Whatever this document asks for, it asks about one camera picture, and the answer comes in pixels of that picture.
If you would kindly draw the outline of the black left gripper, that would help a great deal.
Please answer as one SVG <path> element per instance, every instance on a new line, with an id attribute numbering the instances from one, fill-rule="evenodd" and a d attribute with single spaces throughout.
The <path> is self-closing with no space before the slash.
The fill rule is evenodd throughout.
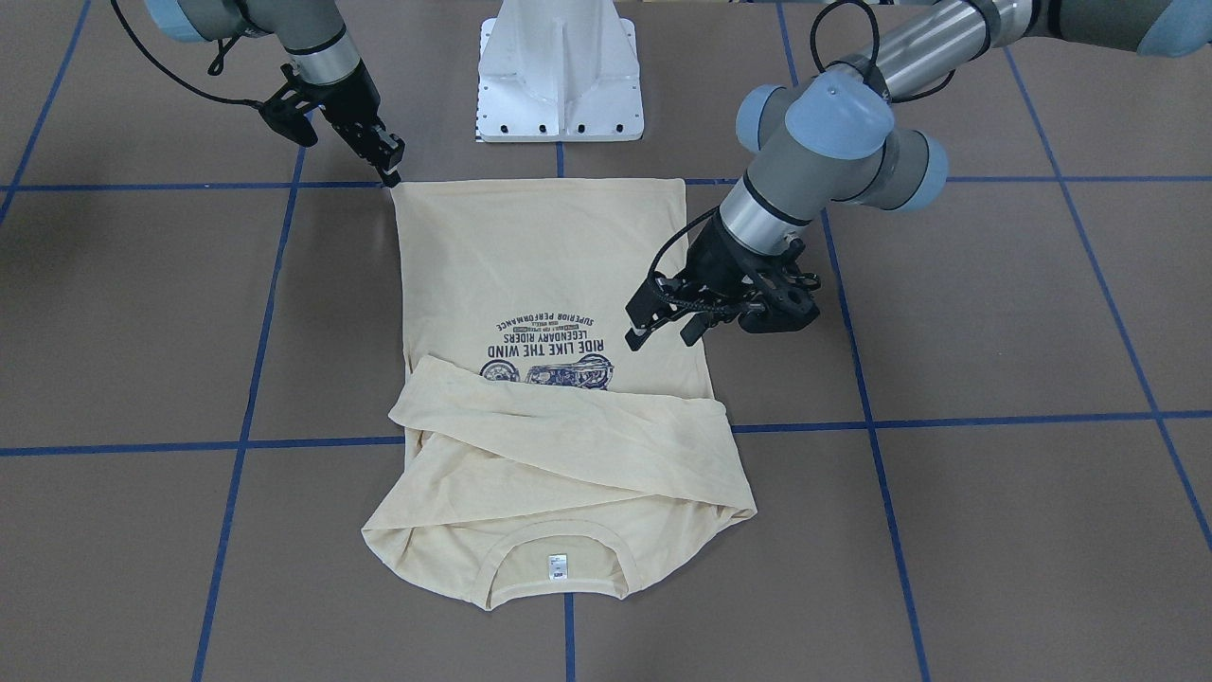
<path id="1" fill-rule="evenodd" d="M 791 234 L 776 245 L 774 256 L 759 254 L 732 236 L 719 213 L 702 214 L 696 222 L 702 229 L 688 247 L 684 271 L 674 277 L 648 273 L 627 303 L 631 329 L 625 342 L 633 353 L 654 329 L 686 314 L 694 315 L 680 336 L 686 346 L 693 346 L 716 325 L 758 313 L 758 302 L 747 300 L 753 273 L 759 267 L 791 267 L 804 251 L 801 239 Z"/>

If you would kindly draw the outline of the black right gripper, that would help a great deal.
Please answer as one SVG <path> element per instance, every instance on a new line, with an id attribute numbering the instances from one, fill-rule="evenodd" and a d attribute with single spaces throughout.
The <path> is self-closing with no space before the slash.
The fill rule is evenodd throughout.
<path id="1" fill-rule="evenodd" d="M 405 154 L 405 142 L 385 130 L 381 120 L 381 94 L 359 62 L 341 81 L 318 86 L 322 116 L 336 133 L 356 153 L 367 153 L 366 160 L 376 170 L 383 185 L 394 188 L 401 182 L 399 164 Z"/>

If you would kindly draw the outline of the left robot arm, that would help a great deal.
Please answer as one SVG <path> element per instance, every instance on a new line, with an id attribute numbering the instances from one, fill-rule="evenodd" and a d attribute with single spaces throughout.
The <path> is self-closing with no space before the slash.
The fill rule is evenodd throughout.
<path id="1" fill-rule="evenodd" d="M 938 142 L 897 128 L 893 105 L 934 94 L 957 65 L 1025 36 L 1177 58 L 1210 42 L 1207 1 L 938 1 L 928 12 L 831 63 L 795 88 L 762 86 L 736 133 L 754 159 L 674 276 L 650 269 L 625 311 L 639 350 L 684 320 L 693 345 L 719 323 L 796 332 L 817 319 L 819 281 L 801 271 L 802 233 L 827 204 L 917 210 L 945 185 Z"/>

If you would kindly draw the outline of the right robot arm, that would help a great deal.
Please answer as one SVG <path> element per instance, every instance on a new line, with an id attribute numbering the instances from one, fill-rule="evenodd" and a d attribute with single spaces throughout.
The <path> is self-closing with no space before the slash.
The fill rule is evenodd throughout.
<path id="1" fill-rule="evenodd" d="M 299 147 L 315 147 L 318 133 L 308 118 L 321 111 L 351 151 L 367 161 L 383 185 L 400 182 L 398 166 L 405 142 L 381 120 L 378 92 L 345 18 L 333 1 L 147 1 L 145 8 L 161 31 L 177 42 L 215 42 L 217 75 L 225 53 L 241 38 L 276 36 L 287 55 L 281 65 L 284 85 L 264 101 L 227 99 L 182 81 L 162 65 L 110 4 L 127 35 L 152 64 L 194 94 L 259 111 L 268 128 Z"/>

